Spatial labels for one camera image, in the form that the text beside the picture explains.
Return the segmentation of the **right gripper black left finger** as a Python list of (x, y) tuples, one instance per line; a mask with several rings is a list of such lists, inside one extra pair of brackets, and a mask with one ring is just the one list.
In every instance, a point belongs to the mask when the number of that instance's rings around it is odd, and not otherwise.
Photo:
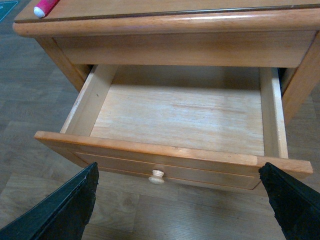
[(84, 168), (32, 209), (0, 230), (2, 240), (80, 240), (92, 216), (99, 170)]

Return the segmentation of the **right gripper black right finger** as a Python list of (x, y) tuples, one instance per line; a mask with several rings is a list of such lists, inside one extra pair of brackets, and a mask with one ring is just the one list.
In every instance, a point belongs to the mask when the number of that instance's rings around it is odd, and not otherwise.
[(267, 162), (258, 170), (284, 237), (320, 238), (320, 193)]

